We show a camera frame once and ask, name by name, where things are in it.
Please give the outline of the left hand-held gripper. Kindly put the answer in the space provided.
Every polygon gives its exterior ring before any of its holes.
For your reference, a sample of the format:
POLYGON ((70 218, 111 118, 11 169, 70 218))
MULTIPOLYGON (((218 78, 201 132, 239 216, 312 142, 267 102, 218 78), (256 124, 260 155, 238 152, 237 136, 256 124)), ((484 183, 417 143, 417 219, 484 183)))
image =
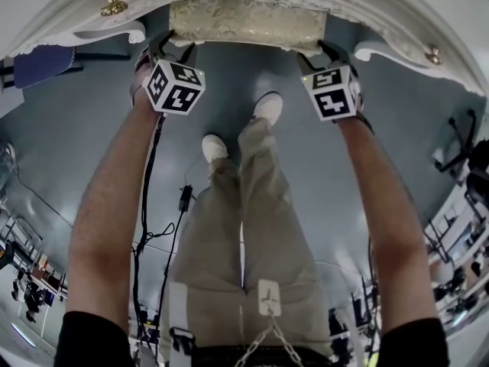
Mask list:
MULTIPOLYGON (((152 40, 152 57, 164 58, 164 47, 174 31, 164 31, 152 40)), ((196 64, 196 45, 189 45, 179 63, 159 59, 149 77, 144 79, 144 89, 156 112, 188 115, 206 90, 206 76, 196 64)))

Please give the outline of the person's left hand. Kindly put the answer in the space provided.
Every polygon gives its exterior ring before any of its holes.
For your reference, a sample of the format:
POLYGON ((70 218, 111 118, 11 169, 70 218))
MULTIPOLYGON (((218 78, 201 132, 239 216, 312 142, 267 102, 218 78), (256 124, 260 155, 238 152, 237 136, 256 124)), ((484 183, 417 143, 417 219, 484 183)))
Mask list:
POLYGON ((151 56, 149 47, 145 47, 135 64, 134 78, 132 80, 129 93, 131 96, 131 106, 134 106, 134 99, 137 91, 142 87, 143 81, 146 77, 149 77, 152 72, 151 56))

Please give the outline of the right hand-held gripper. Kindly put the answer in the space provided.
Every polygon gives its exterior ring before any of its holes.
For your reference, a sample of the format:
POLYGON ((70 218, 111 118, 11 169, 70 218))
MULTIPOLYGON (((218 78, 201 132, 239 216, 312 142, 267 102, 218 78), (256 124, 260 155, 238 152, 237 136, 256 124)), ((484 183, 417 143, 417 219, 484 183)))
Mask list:
POLYGON ((329 67, 316 68, 302 53, 296 54, 301 83, 322 122, 353 117, 363 106, 356 69, 347 63, 347 53, 337 45, 317 42, 330 59, 329 67))

